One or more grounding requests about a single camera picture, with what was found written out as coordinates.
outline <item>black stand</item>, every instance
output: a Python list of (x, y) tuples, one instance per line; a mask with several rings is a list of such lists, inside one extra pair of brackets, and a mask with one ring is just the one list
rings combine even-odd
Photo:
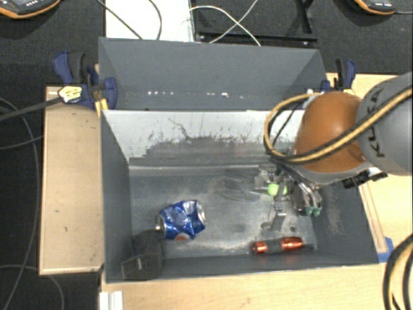
[[(192, 6), (196, 6), (197, 0), (190, 0)], [(257, 33), (254, 31), (254, 35), (258, 39), (278, 39), (287, 41), (302, 41), (305, 43), (317, 41), (314, 35), (310, 21), (308, 20), (307, 10), (310, 8), (314, 0), (294, 0), (297, 6), (297, 14), (288, 30), (281, 34), (272, 34), (266, 30), (263, 33)], [(197, 16), (199, 15), (199, 10), (192, 12), (192, 19), (194, 20), (194, 29), (196, 35), (202, 40), (205, 36), (218, 36), (222, 34), (223, 31), (218, 31), (216, 28), (199, 26), (197, 22)], [(246, 35), (240, 31), (231, 31), (227, 34), (231, 37), (245, 37)]]

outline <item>white paper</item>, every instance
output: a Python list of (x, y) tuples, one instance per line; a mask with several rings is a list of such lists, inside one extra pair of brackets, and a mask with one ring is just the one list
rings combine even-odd
[[(194, 41), (189, 21), (189, 0), (153, 0), (161, 12), (161, 40)], [(106, 0), (106, 5), (133, 28), (143, 39), (155, 39), (159, 30), (159, 17), (148, 0)], [(106, 36), (110, 38), (136, 38), (136, 36), (110, 12), (106, 11)]]

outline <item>blue can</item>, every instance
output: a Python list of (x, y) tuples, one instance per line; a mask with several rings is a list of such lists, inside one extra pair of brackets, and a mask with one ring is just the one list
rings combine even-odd
[(197, 200), (174, 203), (162, 209), (157, 217), (157, 229), (165, 239), (189, 240), (205, 230), (205, 213)]

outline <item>wooden table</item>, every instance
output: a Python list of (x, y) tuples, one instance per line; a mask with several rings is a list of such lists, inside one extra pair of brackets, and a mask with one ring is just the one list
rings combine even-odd
[[(392, 76), (358, 75), (362, 96)], [(47, 99), (56, 96), (47, 89)], [(47, 108), (39, 273), (98, 271), (103, 222), (98, 117), (58, 104)], [(412, 178), (391, 176), (361, 189), (376, 247), (412, 232)], [(106, 285), (123, 292), (124, 309), (381, 309), (384, 264)], [(395, 286), (401, 287), (395, 277)], [(395, 289), (396, 297), (401, 288)]]

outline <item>gray bin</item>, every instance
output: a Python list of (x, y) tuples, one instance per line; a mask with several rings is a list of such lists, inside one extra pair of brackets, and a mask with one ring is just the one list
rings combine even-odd
[[(268, 164), (266, 113), (283, 98), (320, 86), (325, 72), (318, 51), (101, 39), (99, 64), (101, 77), (115, 77), (120, 91), (116, 110), (101, 118), (108, 283), (124, 280), (121, 263), (132, 256), (132, 235), (153, 228), (159, 210), (180, 200), (203, 204), (207, 228), (195, 240), (165, 242), (160, 278), (378, 262), (356, 188), (325, 187), (321, 216), (291, 214), (280, 230), (263, 232), (271, 197), (234, 201), (220, 184), (235, 174), (248, 188), (258, 167)], [(294, 235), (291, 226), (315, 249), (250, 253), (254, 241)]]

